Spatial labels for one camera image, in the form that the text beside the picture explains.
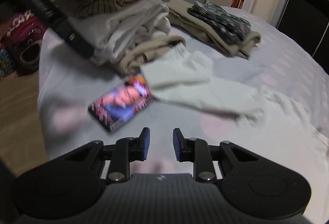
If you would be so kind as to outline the black sleeved left forearm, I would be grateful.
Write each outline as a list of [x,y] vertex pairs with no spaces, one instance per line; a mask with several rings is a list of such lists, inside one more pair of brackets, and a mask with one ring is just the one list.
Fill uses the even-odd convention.
[[94,47],[70,24],[67,16],[51,0],[1,0],[11,11],[31,10],[79,55],[90,59]]

